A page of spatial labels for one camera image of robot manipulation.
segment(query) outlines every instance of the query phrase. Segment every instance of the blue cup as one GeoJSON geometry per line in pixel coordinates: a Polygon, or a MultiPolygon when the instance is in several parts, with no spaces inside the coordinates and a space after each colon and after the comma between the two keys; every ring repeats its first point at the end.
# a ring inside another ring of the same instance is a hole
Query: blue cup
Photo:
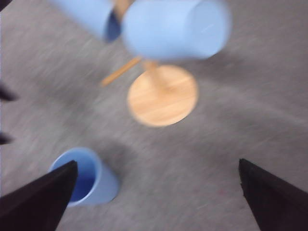
{"type": "Polygon", "coordinates": [[[205,59],[227,43],[231,14],[222,0],[136,0],[122,27],[124,43],[134,55],[205,59]]]}
{"type": "Polygon", "coordinates": [[[78,177],[68,207],[107,203],[116,197],[119,191],[117,177],[88,148],[77,147],[66,151],[55,160],[49,172],[71,160],[77,162],[78,177]]]}
{"type": "Polygon", "coordinates": [[[50,0],[64,13],[107,42],[121,33],[111,0],[50,0]]]}

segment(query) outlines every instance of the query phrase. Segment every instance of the wooden rung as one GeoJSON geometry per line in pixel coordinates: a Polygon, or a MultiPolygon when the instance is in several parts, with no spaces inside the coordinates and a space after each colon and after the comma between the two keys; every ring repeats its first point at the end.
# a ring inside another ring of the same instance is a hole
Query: wooden rung
{"type": "Polygon", "coordinates": [[[120,67],[118,70],[116,70],[115,72],[113,72],[110,76],[104,78],[102,80],[102,85],[103,86],[107,86],[108,84],[110,84],[111,82],[113,82],[114,80],[116,80],[117,78],[119,78],[122,74],[124,74],[125,72],[127,72],[128,70],[130,70],[133,66],[135,66],[137,63],[139,63],[141,61],[141,57],[135,57],[132,60],[130,60],[128,63],[126,63],[125,65],[123,65],[122,67],[120,67]]]}

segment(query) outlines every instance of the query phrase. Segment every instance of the black claw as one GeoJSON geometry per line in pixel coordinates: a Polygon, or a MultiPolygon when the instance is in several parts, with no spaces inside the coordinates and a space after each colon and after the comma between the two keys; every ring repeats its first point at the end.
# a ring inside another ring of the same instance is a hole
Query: black claw
{"type": "Polygon", "coordinates": [[[0,99],[14,101],[18,99],[18,96],[14,92],[8,90],[3,83],[0,83],[0,99]]]}
{"type": "Polygon", "coordinates": [[[0,145],[11,143],[12,141],[13,138],[10,135],[3,132],[0,133],[0,145]]]}
{"type": "Polygon", "coordinates": [[[2,11],[12,0],[0,0],[0,11],[2,11]]]}

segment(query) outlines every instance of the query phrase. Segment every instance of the flying blue cup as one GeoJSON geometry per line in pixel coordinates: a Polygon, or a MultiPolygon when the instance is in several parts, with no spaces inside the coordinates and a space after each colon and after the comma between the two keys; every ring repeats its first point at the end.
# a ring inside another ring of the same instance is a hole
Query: flying blue cup
{"type": "Polygon", "coordinates": [[[227,43],[231,14],[223,0],[136,0],[122,27],[124,43],[134,55],[205,59],[227,43]]]}
{"type": "Polygon", "coordinates": [[[107,203],[116,197],[117,177],[91,149],[77,147],[66,151],[54,161],[49,172],[71,160],[77,162],[78,177],[68,207],[107,203]]]}
{"type": "Polygon", "coordinates": [[[98,39],[111,42],[121,33],[111,0],[49,0],[98,39]]]}

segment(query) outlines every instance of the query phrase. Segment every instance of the gray carpet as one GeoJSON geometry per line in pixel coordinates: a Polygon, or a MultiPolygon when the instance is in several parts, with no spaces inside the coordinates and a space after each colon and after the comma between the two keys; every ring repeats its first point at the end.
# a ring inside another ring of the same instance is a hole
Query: gray carpet
{"type": "Polygon", "coordinates": [[[126,94],[140,66],[107,88],[131,56],[95,40],[45,0],[15,0],[1,19],[2,194],[43,175],[74,146],[96,150],[121,178],[111,203],[67,209],[59,231],[257,231],[239,158],[308,191],[308,1],[230,0],[234,29],[208,60],[177,63],[200,99],[183,121],[147,128],[126,94]]]}

